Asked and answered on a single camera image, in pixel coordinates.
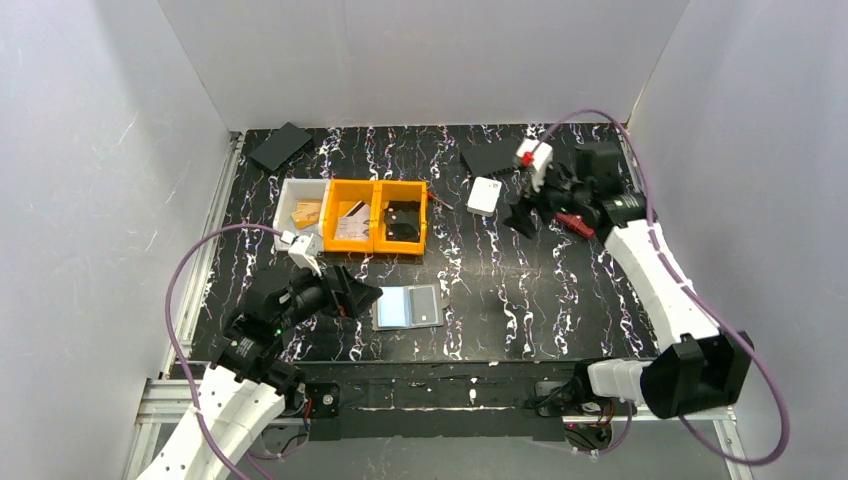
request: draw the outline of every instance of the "orange bin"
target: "orange bin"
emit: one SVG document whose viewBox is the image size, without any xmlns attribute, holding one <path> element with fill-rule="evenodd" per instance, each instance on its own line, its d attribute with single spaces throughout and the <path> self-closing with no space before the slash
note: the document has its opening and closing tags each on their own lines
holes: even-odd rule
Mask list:
<svg viewBox="0 0 848 480">
<path fill-rule="evenodd" d="M 368 240 L 336 240 L 339 217 L 344 216 L 359 202 L 371 207 Z M 374 252 L 377 237 L 377 220 L 380 216 L 380 185 L 370 180 L 332 180 L 324 207 L 324 251 Z"/>
<path fill-rule="evenodd" d="M 406 253 L 409 255 L 424 255 L 427 240 L 427 182 L 403 182 L 380 180 L 377 187 L 377 199 L 371 210 L 372 220 L 376 220 L 374 236 L 374 251 L 377 253 Z M 385 210 L 389 202 L 420 202 L 419 222 L 421 235 L 418 242 L 395 242 L 386 240 Z"/>
</svg>

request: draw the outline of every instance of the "wire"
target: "wire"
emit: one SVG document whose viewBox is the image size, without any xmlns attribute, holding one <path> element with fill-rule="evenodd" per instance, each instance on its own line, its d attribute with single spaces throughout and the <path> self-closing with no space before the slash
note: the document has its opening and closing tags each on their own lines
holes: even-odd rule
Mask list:
<svg viewBox="0 0 848 480">
<path fill-rule="evenodd" d="M 618 438 L 615 439 L 615 441 L 610 443 L 609 446 L 607 448 L 603 449 L 603 450 L 595 449 L 595 450 L 592 450 L 592 451 L 589 451 L 589 452 L 584 452 L 584 451 L 578 450 L 579 453 L 583 453 L 583 454 L 586 454 L 586 455 L 607 454 L 607 453 L 612 452 L 616 448 L 618 448 L 621 445 L 621 443 L 624 442 L 624 439 L 627 438 L 627 434 L 630 433 L 630 426 L 633 424 L 633 404 L 630 403 L 630 402 L 627 402 L 624 405 L 627 407 L 627 422 L 624 424 L 624 430 L 621 431 L 621 435 L 619 435 Z M 565 452 L 573 452 L 574 451 L 574 450 L 566 450 L 564 448 L 556 447 L 554 445 L 548 445 L 547 443 L 534 442 L 533 440 L 526 440 L 526 441 L 528 443 L 532 443 L 533 445 L 538 445 L 540 447 L 549 448 L 551 450 L 560 450 L 560 451 L 565 451 Z"/>
<path fill-rule="evenodd" d="M 572 434 L 576 435 L 578 438 L 580 438 L 582 440 L 582 442 L 580 442 L 580 443 L 585 443 L 585 445 L 583 445 L 583 446 L 588 448 L 589 450 L 597 450 L 598 449 L 598 447 L 595 446 L 595 442 L 589 440 L 589 437 L 587 437 L 586 435 L 583 435 L 582 433 L 578 432 L 577 430 L 574 430 L 573 428 L 566 428 L 565 431 L 568 432 L 568 433 L 572 433 Z"/>
<path fill-rule="evenodd" d="M 562 385 L 558 386 L 557 388 L 551 390 L 551 393 L 549 393 L 546 397 L 543 397 L 541 401 L 539 401 L 539 397 L 527 400 L 526 408 L 532 408 L 534 410 L 538 410 L 538 409 L 544 407 L 545 405 L 551 403 L 554 400 L 554 398 L 556 398 L 556 396 L 559 395 L 565 389 L 565 387 L 567 387 L 567 386 L 568 386 L 568 382 L 563 383 Z"/>
<path fill-rule="evenodd" d="M 610 399 L 610 416 L 609 416 L 609 418 L 607 418 L 606 422 L 601 424 L 601 426 L 605 427 L 605 426 L 609 425 L 609 422 L 612 421 L 612 417 L 614 415 L 615 415 L 615 402 L 612 399 Z"/>
<path fill-rule="evenodd" d="M 309 436 L 308 433 L 299 433 L 299 434 L 293 436 L 292 438 L 290 438 L 289 441 L 286 442 L 285 445 L 283 445 L 283 449 L 280 450 L 280 455 L 286 453 L 286 449 L 289 448 L 289 445 L 291 445 L 292 440 L 294 440 L 296 438 L 303 438 L 303 437 L 308 437 L 308 436 Z"/>
<path fill-rule="evenodd" d="M 600 413 L 600 414 L 598 414 L 598 421 L 596 421 L 595 423 L 593 423 L 593 424 L 592 424 L 593 426 L 598 426 L 598 425 L 600 425 L 601 420 L 603 420 L 603 419 L 604 419 L 604 414 L 606 413 L 606 411 L 607 411 L 606 407 L 601 407 L 601 413 Z"/>
<path fill-rule="evenodd" d="M 300 402 L 300 406 L 297 407 L 297 410 L 293 411 L 292 413 L 282 414 L 280 416 L 281 417 L 293 417 L 293 416 L 297 415 L 298 413 L 300 413 L 303 410 L 303 407 L 305 407 L 305 406 L 306 406 L 306 398 L 304 398 L 303 401 Z"/>
<path fill-rule="evenodd" d="M 309 403 L 306 405 L 306 413 L 303 414 L 303 429 L 306 432 L 309 432 L 309 413 L 312 411 L 312 399 L 309 399 Z"/>
<path fill-rule="evenodd" d="M 306 440 L 303 443 L 294 447 L 290 451 L 286 452 L 286 449 L 288 448 L 288 446 L 289 446 L 289 444 L 291 443 L 292 440 L 294 440 L 295 438 L 302 438 L 302 437 L 306 437 Z M 251 451 L 248 451 L 247 455 L 251 458 L 256 459 L 256 460 L 280 460 L 280 459 L 286 458 L 290 455 L 294 455 L 301 448 L 305 447 L 308 442 L 309 442 L 309 434 L 300 433 L 300 434 L 297 434 L 297 435 L 291 437 L 289 439 L 289 441 L 286 443 L 286 445 L 283 447 L 283 449 L 280 450 L 280 453 L 278 453 L 276 455 L 271 454 L 271 453 L 254 453 L 254 452 L 251 452 Z"/>
<path fill-rule="evenodd" d="M 266 233 L 270 233 L 273 235 L 282 235 L 280 232 L 274 230 L 271 227 L 266 227 L 265 225 L 257 225 L 253 223 L 240 223 L 237 225 L 228 225 L 226 227 L 219 228 L 200 240 L 197 241 L 191 248 L 188 249 L 188 252 L 183 256 L 180 262 L 177 264 L 177 269 L 174 271 L 174 275 L 171 276 L 171 282 L 168 284 L 168 290 L 165 293 L 165 328 L 168 330 L 168 339 L 171 341 L 171 346 L 174 347 L 174 351 L 177 355 L 177 359 L 180 362 L 180 367 L 183 370 L 183 374 L 188 380 L 188 388 L 191 393 L 191 404 L 194 405 L 195 415 L 197 416 L 197 425 L 200 427 L 200 433 L 203 435 L 204 440 L 209 445 L 209 449 L 212 450 L 212 453 L 221 460 L 221 463 L 224 464 L 231 472 L 233 472 L 238 478 L 242 480 L 250 480 L 250 477 L 245 475 L 244 472 L 239 470 L 239 468 L 221 451 L 221 447 L 218 446 L 218 443 L 215 442 L 215 439 L 212 437 L 212 433 L 209 432 L 209 427 L 206 426 L 206 422 L 203 420 L 203 413 L 200 411 L 200 397 L 197 392 L 197 385 L 194 381 L 194 375 L 191 373 L 191 369 L 188 366 L 188 361 L 186 360 L 185 353 L 183 352 L 182 347 L 180 346 L 179 340 L 177 340 L 177 333 L 174 331 L 174 322 L 171 318 L 171 300 L 174 296 L 174 289 L 177 285 L 177 280 L 180 278 L 180 273 L 182 273 L 183 268 L 185 268 L 188 261 L 194 255 L 200 247 L 202 247 L 209 240 L 221 235 L 223 233 L 227 233 L 233 230 L 241 230 L 241 229 L 253 229 L 253 230 L 261 230 Z"/>
<path fill-rule="evenodd" d="M 562 120 L 548 127 L 548 129 L 545 130 L 545 133 L 543 133 L 542 136 L 539 138 L 539 142 L 533 148 L 532 153 L 535 153 L 536 149 L 539 148 L 539 146 L 545 140 L 550 138 L 551 135 L 563 123 L 571 120 L 572 118 L 578 115 L 583 115 L 586 113 L 594 113 L 596 115 L 600 115 L 606 118 L 607 120 L 612 122 L 613 125 L 615 125 L 615 129 L 618 130 L 618 133 L 621 134 L 621 136 L 624 138 L 624 142 L 630 149 L 633 165 L 636 166 L 637 175 L 639 176 L 639 180 L 642 183 L 642 190 L 645 194 L 645 208 L 647 210 L 646 213 L 648 222 L 648 236 L 650 237 L 651 245 L 653 245 L 654 250 L 657 252 L 657 257 L 663 264 L 663 267 L 665 267 L 666 271 L 668 271 L 668 274 L 671 275 L 671 278 L 680 285 L 680 289 L 683 291 L 683 293 L 685 293 L 687 297 L 689 297 L 693 302 L 695 302 L 695 304 L 698 305 L 698 307 L 700 307 L 701 310 L 703 310 L 707 315 L 712 317 L 712 319 L 715 320 L 715 322 L 719 325 L 720 330 L 730 336 L 730 338 L 732 338 L 733 341 L 736 342 L 740 348 L 742 348 L 742 350 L 751 358 L 751 361 L 754 362 L 754 365 L 756 365 L 757 368 L 760 370 L 760 373 L 762 373 L 763 379 L 766 381 L 766 384 L 768 385 L 769 390 L 771 390 L 771 394 L 774 397 L 774 401 L 777 404 L 777 412 L 780 415 L 780 438 L 778 438 L 777 445 L 774 447 L 774 450 L 772 450 L 771 453 L 769 453 L 768 455 L 760 458 L 748 459 L 742 457 L 735 457 L 733 455 L 724 453 L 721 450 L 721 447 L 713 445 L 704 435 L 695 430 L 695 427 L 692 426 L 692 424 L 689 423 L 689 420 L 687 420 L 683 415 L 679 416 L 681 423 L 683 423 L 686 429 L 689 430 L 689 432 L 694 435 L 695 438 L 698 439 L 698 441 L 701 442 L 703 446 L 705 446 L 708 450 L 715 453 L 716 455 L 724 458 L 725 460 L 748 466 L 762 466 L 774 462 L 775 460 L 780 458 L 781 455 L 783 455 L 783 452 L 786 450 L 786 446 L 789 444 L 789 407 L 786 405 L 786 400 L 783 397 L 783 393 L 777 386 L 777 380 L 775 379 L 774 375 L 772 375 L 769 368 L 766 366 L 763 358 L 760 357 L 760 355 L 754 350 L 754 348 L 751 347 L 751 345 L 748 344 L 748 342 L 744 338 L 742 338 L 742 336 L 739 335 L 739 333 L 736 332 L 736 330 L 727 321 L 725 321 L 718 314 L 718 312 L 716 312 L 703 298 L 701 298 L 697 293 L 695 293 L 695 291 L 692 290 L 692 288 L 689 287 L 683 281 L 682 275 L 675 270 L 675 268 L 671 265 L 671 262 L 669 262 L 666 254 L 663 253 L 662 248 L 660 248 L 660 242 L 657 238 L 657 233 L 654 229 L 654 203 L 653 199 L 651 198 L 651 191 L 648 185 L 648 181 L 646 180 L 645 168 L 639 161 L 639 157 L 636 155 L 636 149 L 633 147 L 633 140 L 630 138 L 630 134 L 627 132 L 624 126 L 622 126 L 621 123 L 619 123 L 616 119 L 612 118 L 610 115 L 600 110 L 595 110 L 591 108 L 577 110 L 576 112 L 569 113 L 568 115 L 563 117 Z"/>
</svg>

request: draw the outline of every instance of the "white bin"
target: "white bin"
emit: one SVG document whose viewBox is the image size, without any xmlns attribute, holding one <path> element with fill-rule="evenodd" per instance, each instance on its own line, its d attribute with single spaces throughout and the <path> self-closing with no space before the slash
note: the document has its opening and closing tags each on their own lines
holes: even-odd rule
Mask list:
<svg viewBox="0 0 848 480">
<path fill-rule="evenodd" d="M 277 213 L 274 215 L 274 229 L 279 231 L 288 230 L 295 235 L 312 233 L 316 235 L 318 251 L 324 251 L 324 237 L 322 227 L 324 225 L 324 207 L 327 206 L 327 193 L 330 191 L 330 180 L 311 178 L 287 178 L 283 180 L 283 188 L 280 191 L 280 202 L 277 204 Z M 291 214 L 294 213 L 298 201 L 321 200 L 321 216 L 318 223 L 298 230 L 294 226 Z M 274 237 L 274 247 L 278 252 L 287 252 L 289 245 L 283 243 L 280 237 Z"/>
</svg>

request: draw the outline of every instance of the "white wall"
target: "white wall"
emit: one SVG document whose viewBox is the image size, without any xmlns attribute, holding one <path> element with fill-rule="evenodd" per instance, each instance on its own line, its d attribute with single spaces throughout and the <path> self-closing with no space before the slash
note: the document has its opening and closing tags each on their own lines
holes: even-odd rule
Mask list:
<svg viewBox="0 0 848 480">
<path fill-rule="evenodd" d="M 154 0 L 0 7 L 0 478 L 118 478 L 229 135 Z"/>
<path fill-rule="evenodd" d="M 630 115 L 688 0 L 159 0 L 230 130 Z"/>
<path fill-rule="evenodd" d="M 758 479 L 848 477 L 846 45 L 845 2 L 693 0 L 631 122 L 675 255 L 789 402 Z M 770 451 L 756 372 L 738 411 L 748 455 Z"/>
</svg>

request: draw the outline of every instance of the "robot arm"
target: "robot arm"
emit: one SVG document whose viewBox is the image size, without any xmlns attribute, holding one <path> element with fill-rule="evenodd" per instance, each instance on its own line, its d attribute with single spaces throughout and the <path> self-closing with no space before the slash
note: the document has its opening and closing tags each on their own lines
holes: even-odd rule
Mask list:
<svg viewBox="0 0 848 480">
<path fill-rule="evenodd" d="M 625 191 L 619 172 L 620 151 L 610 144 L 578 146 L 576 172 L 552 162 L 552 149 L 536 149 L 525 140 L 517 161 L 532 174 L 512 216 L 504 223 L 525 236 L 535 235 L 531 212 L 550 223 L 563 210 L 579 215 L 597 232 L 607 251 L 624 269 L 657 334 L 660 356 L 652 361 L 586 360 L 558 391 L 559 404 L 575 406 L 611 397 L 647 404 L 659 418 L 735 403 L 751 360 L 741 347 L 683 291 L 660 261 L 649 230 L 673 267 L 681 271 L 662 236 L 659 223 L 649 226 L 645 198 Z M 691 287 L 685 277 L 680 279 Z M 743 338 L 750 340 L 740 332 Z"/>
<path fill-rule="evenodd" d="M 274 271 L 258 272 L 224 332 L 226 343 L 199 388 L 200 414 L 191 407 L 140 479 L 223 479 L 229 470 L 206 443 L 202 418 L 226 458 L 238 461 L 287 400 L 304 395 L 303 373 L 279 360 L 282 334 L 318 312 L 357 317 L 382 290 L 354 279 L 344 267 L 320 269 L 308 244 L 295 250 L 302 266 L 280 288 Z"/>
</svg>

